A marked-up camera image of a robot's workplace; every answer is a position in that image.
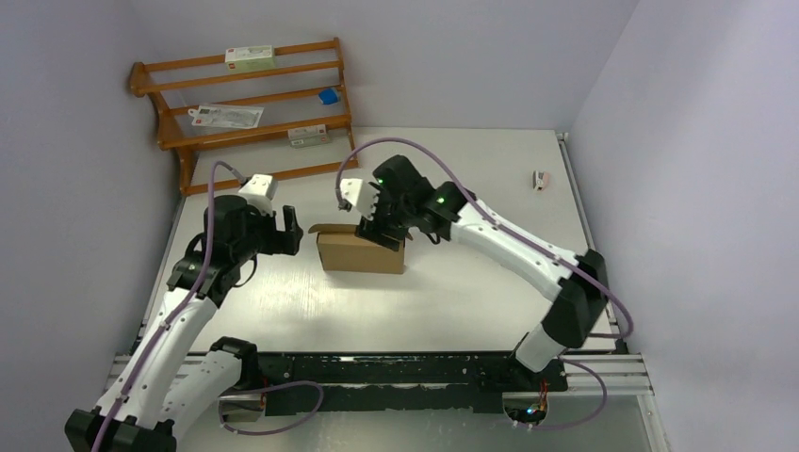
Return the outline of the brown cardboard box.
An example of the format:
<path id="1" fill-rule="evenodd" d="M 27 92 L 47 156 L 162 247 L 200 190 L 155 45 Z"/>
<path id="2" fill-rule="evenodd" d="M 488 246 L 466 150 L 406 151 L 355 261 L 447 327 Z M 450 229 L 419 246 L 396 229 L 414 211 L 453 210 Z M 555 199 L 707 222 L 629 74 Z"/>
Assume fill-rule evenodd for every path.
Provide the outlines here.
<path id="1" fill-rule="evenodd" d="M 318 257 L 325 272 L 402 274 L 405 268 L 407 234 L 398 250 L 391 250 L 355 234 L 352 224 L 319 223 L 310 227 L 316 236 Z"/>

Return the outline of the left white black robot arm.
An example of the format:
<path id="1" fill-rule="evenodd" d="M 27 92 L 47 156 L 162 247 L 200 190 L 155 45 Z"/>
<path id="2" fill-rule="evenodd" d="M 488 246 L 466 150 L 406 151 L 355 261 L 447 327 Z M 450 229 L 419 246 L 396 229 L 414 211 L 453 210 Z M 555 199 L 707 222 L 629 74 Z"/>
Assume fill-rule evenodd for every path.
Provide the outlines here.
<path id="1" fill-rule="evenodd" d="M 241 269 L 260 255 L 298 253 L 303 230 L 283 208 L 279 229 L 267 197 L 219 195 L 203 230 L 173 266 L 167 290 L 127 366 L 94 408 L 76 409 L 64 431 L 74 451 L 174 451 L 185 429 L 228 390 L 262 389 L 255 344 L 222 337 L 199 369 L 174 379 L 199 333 L 227 295 L 245 282 Z"/>

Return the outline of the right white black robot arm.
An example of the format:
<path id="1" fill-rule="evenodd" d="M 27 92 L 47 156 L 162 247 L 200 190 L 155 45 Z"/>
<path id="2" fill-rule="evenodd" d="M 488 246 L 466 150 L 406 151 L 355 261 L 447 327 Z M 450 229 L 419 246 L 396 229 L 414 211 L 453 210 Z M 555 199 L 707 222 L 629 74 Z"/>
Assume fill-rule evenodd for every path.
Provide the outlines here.
<path id="1" fill-rule="evenodd" d="M 579 254 L 546 242 L 498 215 L 455 180 L 433 186 L 403 155 L 390 157 L 372 175 L 372 181 L 336 180 L 341 208 L 361 216 L 357 236 L 397 250 L 416 229 L 431 240 L 491 258 L 549 301 L 545 316 L 512 352 L 508 375 L 516 388 L 532 389 L 550 361 L 584 345 L 608 304 L 601 289 L 607 281 L 601 254 Z"/>

